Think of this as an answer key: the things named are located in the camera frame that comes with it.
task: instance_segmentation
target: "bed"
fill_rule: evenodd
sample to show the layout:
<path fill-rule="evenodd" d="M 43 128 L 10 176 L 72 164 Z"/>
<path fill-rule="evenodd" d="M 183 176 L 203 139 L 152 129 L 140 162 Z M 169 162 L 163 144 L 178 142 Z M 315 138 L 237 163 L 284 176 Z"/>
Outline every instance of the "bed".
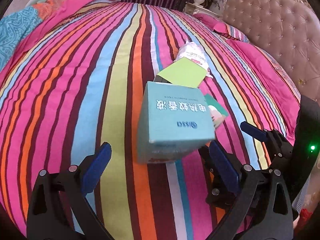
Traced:
<path fill-rule="evenodd" d="M 320 24 L 302 2 L 227 0 L 223 20 L 251 43 L 212 32 L 181 12 L 118 0 L 47 0 L 26 8 L 24 18 L 15 15 L 17 25 L 4 18 L 12 29 L 24 28 L 0 47 L 7 50 L 0 57 L 0 202 L 13 223 L 26 234 L 41 169 L 65 170 L 107 141 L 112 159 L 87 200 L 111 235 L 205 239 L 224 211 L 205 202 L 212 175 L 198 152 L 174 163 L 135 161 L 146 82 L 186 41 L 201 45 L 214 78 L 199 88 L 229 113 L 217 139 L 242 163 L 267 168 L 265 146 L 242 133 L 240 123 L 278 129 L 293 143 L 299 92 L 320 99 Z"/>

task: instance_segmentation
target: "tufted headboard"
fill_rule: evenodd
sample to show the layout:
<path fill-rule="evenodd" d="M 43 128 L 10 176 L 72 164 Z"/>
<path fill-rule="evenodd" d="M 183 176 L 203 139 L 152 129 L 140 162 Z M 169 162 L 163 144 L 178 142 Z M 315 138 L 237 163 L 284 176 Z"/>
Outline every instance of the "tufted headboard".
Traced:
<path fill-rule="evenodd" d="M 306 0 L 227 0 L 222 19 L 272 55 L 320 104 L 320 22 Z"/>

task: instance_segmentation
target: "pink pillowcase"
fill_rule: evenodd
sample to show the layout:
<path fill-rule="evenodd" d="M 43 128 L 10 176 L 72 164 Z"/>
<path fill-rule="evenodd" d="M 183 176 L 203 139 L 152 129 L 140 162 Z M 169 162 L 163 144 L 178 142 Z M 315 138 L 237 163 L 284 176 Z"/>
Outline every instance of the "pink pillowcase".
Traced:
<path fill-rule="evenodd" d="M 244 35 L 244 33 L 214 16 L 203 13 L 197 13 L 193 16 L 206 25 L 210 30 L 228 39 L 249 43 L 249 39 Z"/>

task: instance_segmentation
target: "green card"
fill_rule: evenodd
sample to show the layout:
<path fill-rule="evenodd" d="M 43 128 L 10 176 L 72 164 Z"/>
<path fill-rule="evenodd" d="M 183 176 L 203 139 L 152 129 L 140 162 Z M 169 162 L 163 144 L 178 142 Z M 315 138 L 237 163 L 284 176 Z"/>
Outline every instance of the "green card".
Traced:
<path fill-rule="evenodd" d="M 206 74 L 207 71 L 204 68 L 183 57 L 160 71 L 154 81 L 197 88 Z"/>
<path fill-rule="evenodd" d="M 208 104 L 214 127 L 217 128 L 229 114 L 211 95 L 206 94 L 204 99 Z"/>

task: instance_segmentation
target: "white package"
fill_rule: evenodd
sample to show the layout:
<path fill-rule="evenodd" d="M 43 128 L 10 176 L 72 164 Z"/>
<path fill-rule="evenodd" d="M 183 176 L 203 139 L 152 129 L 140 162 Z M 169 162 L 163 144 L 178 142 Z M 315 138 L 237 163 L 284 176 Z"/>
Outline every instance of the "white package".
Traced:
<path fill-rule="evenodd" d="M 204 51 L 201 46 L 198 46 L 193 41 L 192 42 L 187 41 L 186 44 L 179 49 L 179 52 L 175 61 L 183 57 L 186 57 L 192 60 L 194 63 L 197 63 L 199 66 L 203 67 L 207 71 L 206 76 L 212 78 L 209 72 L 209 65 L 205 60 Z"/>

